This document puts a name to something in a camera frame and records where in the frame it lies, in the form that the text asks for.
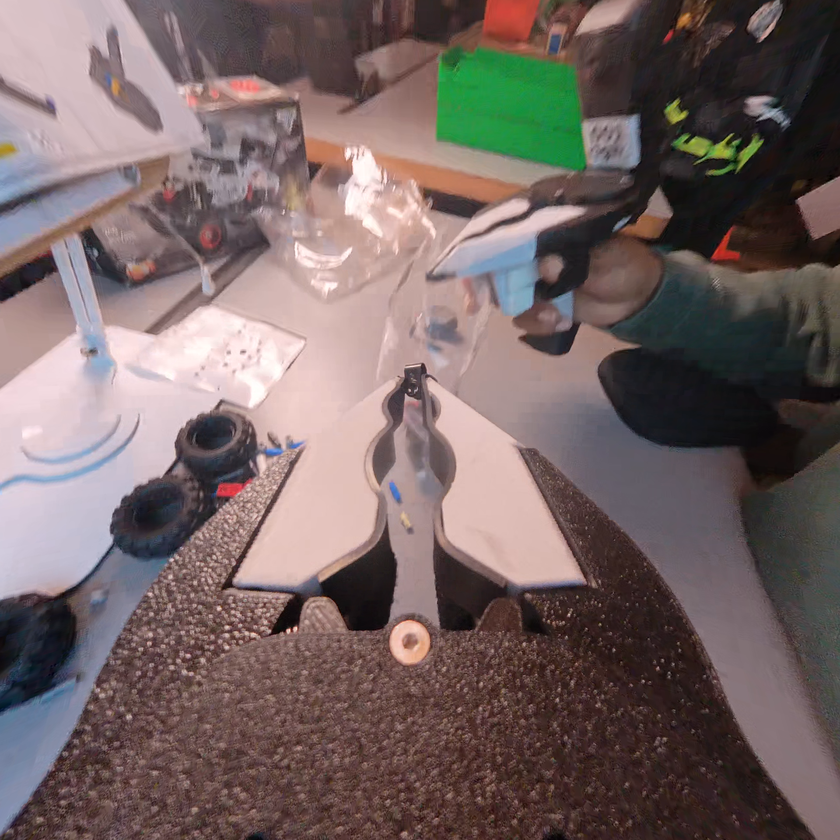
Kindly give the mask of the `black toy tire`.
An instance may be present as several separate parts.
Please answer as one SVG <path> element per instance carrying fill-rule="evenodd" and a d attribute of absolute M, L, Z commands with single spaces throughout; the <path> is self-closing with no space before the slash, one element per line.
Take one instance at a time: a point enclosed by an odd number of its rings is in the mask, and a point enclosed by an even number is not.
<path fill-rule="evenodd" d="M 136 486 L 112 513 L 114 546 L 139 560 L 172 556 L 207 517 L 203 486 L 189 474 L 167 474 Z"/>
<path fill-rule="evenodd" d="M 1 711 L 37 698 L 56 683 L 77 636 L 64 596 L 28 593 L 1 601 Z"/>
<path fill-rule="evenodd" d="M 242 413 L 217 409 L 188 421 L 175 438 L 178 461 L 203 483 L 221 480 L 251 465 L 257 432 Z"/>

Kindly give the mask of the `pile of small toy parts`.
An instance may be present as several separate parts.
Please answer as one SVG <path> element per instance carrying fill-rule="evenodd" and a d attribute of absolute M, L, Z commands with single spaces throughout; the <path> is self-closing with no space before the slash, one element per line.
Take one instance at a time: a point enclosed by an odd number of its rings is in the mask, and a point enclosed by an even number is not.
<path fill-rule="evenodd" d="M 284 440 L 281 440 L 273 433 L 268 433 L 267 442 L 257 444 L 255 456 L 246 465 L 212 480 L 210 488 L 214 503 L 221 505 L 234 498 L 259 477 L 274 460 L 304 448 L 305 445 L 305 439 L 295 439 L 288 435 Z"/>

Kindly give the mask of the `person's right hand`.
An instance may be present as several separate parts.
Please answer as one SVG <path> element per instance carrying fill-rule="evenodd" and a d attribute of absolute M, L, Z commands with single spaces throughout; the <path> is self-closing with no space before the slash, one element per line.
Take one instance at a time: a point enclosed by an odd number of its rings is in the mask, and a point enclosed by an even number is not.
<path fill-rule="evenodd" d="M 564 316 L 548 301 L 535 302 L 512 320 L 530 335 L 551 335 L 573 323 L 607 329 L 643 309 L 665 273 L 664 257 L 644 241 L 618 234 L 591 251 L 589 274 L 573 291 L 572 314 Z"/>

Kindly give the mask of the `person's right forearm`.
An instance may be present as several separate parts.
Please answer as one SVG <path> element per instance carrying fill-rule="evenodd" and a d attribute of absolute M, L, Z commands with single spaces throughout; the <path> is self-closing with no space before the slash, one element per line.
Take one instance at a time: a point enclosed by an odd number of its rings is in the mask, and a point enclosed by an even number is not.
<path fill-rule="evenodd" d="M 687 251 L 663 264 L 654 295 L 612 335 L 779 394 L 838 388 L 838 266 L 745 273 Z"/>

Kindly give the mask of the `grey desk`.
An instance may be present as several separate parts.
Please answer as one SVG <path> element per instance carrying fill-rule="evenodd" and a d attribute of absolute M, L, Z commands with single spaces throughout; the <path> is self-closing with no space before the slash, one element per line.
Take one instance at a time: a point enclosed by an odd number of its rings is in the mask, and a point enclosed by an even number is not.
<path fill-rule="evenodd" d="M 265 425 L 307 443 L 385 384 L 394 285 L 324 305 L 265 256 L 217 299 L 308 339 Z M 301 448 L 167 563 L 119 553 L 48 596 L 75 650 L 61 689 L 2 712 L 2 835 L 838 838 L 739 453 L 632 434 L 595 374 L 615 347 L 583 328 L 540 355 L 491 316 L 455 395 L 519 442 L 585 586 L 438 590 L 435 497 L 408 536 L 386 486 L 408 460 L 398 375 L 371 452 L 383 533 L 319 593 L 233 586 Z"/>

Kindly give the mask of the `building instruction booklet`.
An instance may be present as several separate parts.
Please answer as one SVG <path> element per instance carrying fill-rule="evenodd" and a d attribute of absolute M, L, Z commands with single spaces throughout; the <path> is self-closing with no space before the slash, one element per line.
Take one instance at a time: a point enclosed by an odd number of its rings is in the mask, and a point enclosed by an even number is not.
<path fill-rule="evenodd" d="M 2 205 L 201 140 L 126 2 L 1 2 Z"/>

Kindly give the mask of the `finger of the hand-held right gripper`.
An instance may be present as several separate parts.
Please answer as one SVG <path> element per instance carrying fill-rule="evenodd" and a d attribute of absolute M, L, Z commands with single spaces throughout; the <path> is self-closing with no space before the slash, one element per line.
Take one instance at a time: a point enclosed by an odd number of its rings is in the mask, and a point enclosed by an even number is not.
<path fill-rule="evenodd" d="M 470 223 L 427 269 L 426 279 L 443 281 L 468 277 L 534 261 L 537 237 L 553 224 L 553 207 L 486 224 L 482 229 L 477 223 Z"/>
<path fill-rule="evenodd" d="M 518 221 L 582 223 L 608 215 L 613 206 L 613 189 L 608 186 L 532 186 L 523 197 L 528 209 Z"/>

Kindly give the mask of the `crumpled empty plastic bag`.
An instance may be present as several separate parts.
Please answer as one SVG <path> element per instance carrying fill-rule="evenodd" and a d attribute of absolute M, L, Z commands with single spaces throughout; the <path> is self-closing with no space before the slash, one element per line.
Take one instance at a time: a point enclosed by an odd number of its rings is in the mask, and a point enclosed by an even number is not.
<path fill-rule="evenodd" d="M 404 278 L 438 239 L 420 187 L 360 145 L 346 147 L 340 163 L 321 165 L 297 205 L 263 206 L 253 217 L 279 267 L 326 303 Z"/>

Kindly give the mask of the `black toy set box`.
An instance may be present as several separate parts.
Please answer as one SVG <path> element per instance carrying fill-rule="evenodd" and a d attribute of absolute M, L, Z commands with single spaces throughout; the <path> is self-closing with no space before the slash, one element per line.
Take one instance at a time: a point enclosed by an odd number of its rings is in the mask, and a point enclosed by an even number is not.
<path fill-rule="evenodd" d="M 91 270 L 126 287 L 208 266 L 264 243 L 262 207 L 297 210 L 309 168 L 297 98 L 259 77 L 178 87 L 202 128 L 163 183 L 82 236 Z"/>

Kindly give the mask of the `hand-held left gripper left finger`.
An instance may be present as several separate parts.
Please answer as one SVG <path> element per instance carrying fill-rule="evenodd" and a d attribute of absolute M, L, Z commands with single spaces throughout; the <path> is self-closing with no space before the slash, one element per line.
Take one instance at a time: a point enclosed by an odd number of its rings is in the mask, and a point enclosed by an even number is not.
<path fill-rule="evenodd" d="M 391 379 L 309 439 L 234 574 L 242 591 L 317 594 L 381 537 L 384 514 L 371 464 L 392 427 Z"/>

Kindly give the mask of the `clear plastic bag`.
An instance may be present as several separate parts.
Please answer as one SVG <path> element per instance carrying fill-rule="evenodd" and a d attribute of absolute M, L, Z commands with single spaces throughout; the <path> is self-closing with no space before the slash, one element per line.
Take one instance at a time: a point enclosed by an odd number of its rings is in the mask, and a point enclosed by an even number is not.
<path fill-rule="evenodd" d="M 413 364 L 458 394 L 475 361 L 495 305 L 488 276 L 428 281 L 427 259 L 406 269 L 388 304 L 376 367 L 384 384 Z"/>

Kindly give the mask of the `white booklet stand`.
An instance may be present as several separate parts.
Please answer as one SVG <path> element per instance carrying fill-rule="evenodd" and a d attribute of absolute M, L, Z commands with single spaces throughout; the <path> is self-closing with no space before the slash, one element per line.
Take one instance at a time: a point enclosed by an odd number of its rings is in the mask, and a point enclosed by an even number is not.
<path fill-rule="evenodd" d="M 217 404 L 126 365 L 154 336 L 104 325 L 78 236 L 166 168 L 90 175 L 2 211 L 2 272 L 50 247 L 76 321 L 73 334 L 2 387 L 3 599 L 56 596 L 84 581 L 109 551 L 119 499 L 164 471 L 178 428 Z"/>

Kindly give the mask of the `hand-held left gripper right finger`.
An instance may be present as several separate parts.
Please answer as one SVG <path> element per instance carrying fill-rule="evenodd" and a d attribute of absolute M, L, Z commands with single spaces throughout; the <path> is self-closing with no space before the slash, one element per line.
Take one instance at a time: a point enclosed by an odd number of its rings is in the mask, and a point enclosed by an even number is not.
<path fill-rule="evenodd" d="M 422 379 L 440 592 L 532 592 L 586 585 L 519 442 L 434 379 Z"/>

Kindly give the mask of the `green plastic bin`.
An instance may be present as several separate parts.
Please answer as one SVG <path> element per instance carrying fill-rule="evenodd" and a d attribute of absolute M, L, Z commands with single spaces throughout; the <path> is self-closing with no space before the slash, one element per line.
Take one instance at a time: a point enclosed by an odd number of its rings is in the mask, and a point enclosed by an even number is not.
<path fill-rule="evenodd" d="M 437 63 L 436 140 L 581 171 L 577 81 L 563 62 L 450 47 Z"/>

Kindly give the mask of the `white sticker sheet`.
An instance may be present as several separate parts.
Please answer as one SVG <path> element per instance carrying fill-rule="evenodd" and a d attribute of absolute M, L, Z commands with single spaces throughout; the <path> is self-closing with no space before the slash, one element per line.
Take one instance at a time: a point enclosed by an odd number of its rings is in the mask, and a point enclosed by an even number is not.
<path fill-rule="evenodd" d="M 298 333 L 206 305 L 153 336 L 130 367 L 251 409 L 265 401 L 306 343 Z"/>

